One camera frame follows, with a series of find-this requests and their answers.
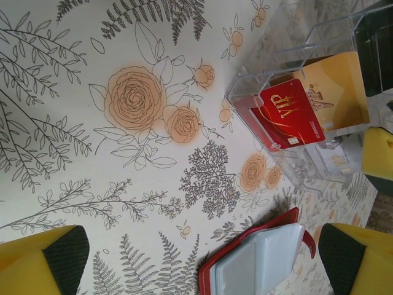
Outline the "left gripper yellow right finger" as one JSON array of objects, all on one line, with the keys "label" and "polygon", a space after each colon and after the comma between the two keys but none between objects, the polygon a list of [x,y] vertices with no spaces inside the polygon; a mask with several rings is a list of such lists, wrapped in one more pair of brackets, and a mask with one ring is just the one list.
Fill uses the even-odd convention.
[{"label": "left gripper yellow right finger", "polygon": [[325,224],[319,255],[335,295],[393,295],[393,235]]}]

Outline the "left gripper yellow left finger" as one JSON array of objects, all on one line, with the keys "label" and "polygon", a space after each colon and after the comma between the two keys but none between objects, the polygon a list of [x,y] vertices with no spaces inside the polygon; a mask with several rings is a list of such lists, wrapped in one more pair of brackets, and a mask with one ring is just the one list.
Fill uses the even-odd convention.
[{"label": "left gripper yellow left finger", "polygon": [[0,295],[76,295],[88,255],[79,225],[0,244]]}]

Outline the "red leather card holder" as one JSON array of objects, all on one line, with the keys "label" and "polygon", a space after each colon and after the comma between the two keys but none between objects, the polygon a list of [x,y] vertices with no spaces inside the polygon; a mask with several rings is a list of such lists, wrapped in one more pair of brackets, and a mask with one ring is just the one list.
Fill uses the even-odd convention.
[{"label": "red leather card holder", "polygon": [[198,272],[200,295],[267,295],[290,275],[302,245],[314,257],[316,243],[299,212],[294,207],[245,230],[216,251]]}]

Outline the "clear acrylic card stand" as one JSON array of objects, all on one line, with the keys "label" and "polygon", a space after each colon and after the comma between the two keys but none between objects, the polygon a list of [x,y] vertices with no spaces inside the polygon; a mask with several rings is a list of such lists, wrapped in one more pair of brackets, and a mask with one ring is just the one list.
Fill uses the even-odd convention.
[{"label": "clear acrylic card stand", "polygon": [[[272,19],[230,86],[226,98],[243,123],[264,147],[262,129],[250,113],[253,97],[262,90],[289,81],[290,73],[330,57],[357,51],[355,30],[366,15],[393,7],[393,0],[279,0]],[[364,146],[370,127],[393,133],[393,88],[367,97],[370,122],[324,132],[335,144]],[[351,175],[324,176],[306,151],[308,146],[271,152],[273,162],[298,189],[322,192],[331,181],[344,183]]]}]

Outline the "white VIP card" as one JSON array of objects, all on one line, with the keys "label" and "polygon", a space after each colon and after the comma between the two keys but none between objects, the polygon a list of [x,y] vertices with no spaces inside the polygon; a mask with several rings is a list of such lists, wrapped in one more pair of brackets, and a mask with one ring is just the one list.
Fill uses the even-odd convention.
[{"label": "white VIP card", "polygon": [[316,168],[324,176],[347,176],[360,172],[362,146],[321,142],[306,148]]}]

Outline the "gold VIP card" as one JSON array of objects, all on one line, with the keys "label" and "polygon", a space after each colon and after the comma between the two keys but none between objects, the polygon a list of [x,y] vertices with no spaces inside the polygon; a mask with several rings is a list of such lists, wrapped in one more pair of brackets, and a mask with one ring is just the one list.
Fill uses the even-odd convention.
[{"label": "gold VIP card", "polygon": [[302,83],[325,132],[370,122],[357,52],[332,55],[289,76]]}]

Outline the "red VIP card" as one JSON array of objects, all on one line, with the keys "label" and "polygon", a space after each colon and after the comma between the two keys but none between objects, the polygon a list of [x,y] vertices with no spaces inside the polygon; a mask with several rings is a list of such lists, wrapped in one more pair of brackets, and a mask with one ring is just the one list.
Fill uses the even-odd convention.
[{"label": "red VIP card", "polygon": [[271,152],[318,143],[324,132],[299,79],[262,90],[253,97],[250,113],[262,129],[259,136]]}]

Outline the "black card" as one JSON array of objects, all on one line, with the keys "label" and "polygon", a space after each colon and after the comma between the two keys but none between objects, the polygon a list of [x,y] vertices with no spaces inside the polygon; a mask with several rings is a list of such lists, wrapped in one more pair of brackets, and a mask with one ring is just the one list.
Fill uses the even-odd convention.
[{"label": "black card", "polygon": [[366,96],[393,89],[393,7],[366,15],[355,36]]}]

